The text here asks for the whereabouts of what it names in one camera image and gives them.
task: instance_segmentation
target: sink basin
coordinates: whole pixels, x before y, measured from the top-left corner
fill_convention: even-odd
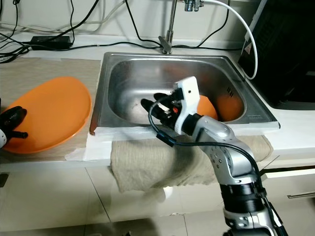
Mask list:
[[[90,126],[148,126],[142,98],[169,94],[174,82],[195,76],[199,93],[209,98],[227,124],[276,122],[227,57],[106,53]]]

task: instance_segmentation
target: kitchen counter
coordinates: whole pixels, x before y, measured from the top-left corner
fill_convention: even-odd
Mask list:
[[[159,54],[159,50],[149,50],[136,48],[131,46],[113,46],[113,47],[97,47],[97,48],[85,48],[67,52],[49,52],[49,51],[31,51],[28,54],[24,55],[25,58],[44,58],[48,59],[48,61],[60,60],[60,59],[88,59],[88,60],[102,60],[103,55],[106,52],[125,52],[125,53],[157,53]],[[217,50],[190,50],[190,49],[174,49],[173,55],[223,55],[229,57],[232,62],[236,65],[236,60],[239,56],[239,52],[225,52],[225,51],[217,51]],[[16,96],[19,97],[24,92],[18,94],[16,91],[16,87],[14,83],[11,83],[7,88],[1,88],[1,90],[11,90],[12,92],[16,92]],[[90,89],[90,93],[92,96],[95,96],[95,90],[92,91]],[[312,152],[315,151],[315,126],[313,125],[315,111],[287,111],[287,110],[277,110],[271,108],[268,104],[266,104],[271,113],[276,117],[276,119],[281,124],[281,129],[272,133],[266,133],[265,136],[268,138],[270,143],[274,148],[274,152],[276,154],[281,153],[293,153],[293,152]],[[87,134],[86,130],[89,126],[90,122],[85,125],[84,136]],[[78,147],[83,147],[86,143],[86,139],[77,140],[79,142]],[[64,146],[69,145],[70,141],[63,144]],[[78,166],[93,166],[93,165],[109,165],[110,164],[110,153],[107,159],[98,160],[95,162],[66,162],[63,161],[63,158],[58,159],[32,159],[32,158],[17,158],[13,159],[13,161],[18,161],[21,163],[9,163],[10,161],[1,160],[2,165],[0,166],[0,171],[12,171],[18,169],[29,168],[37,168],[38,165],[46,166],[46,168],[54,168],[54,167],[78,167]]]

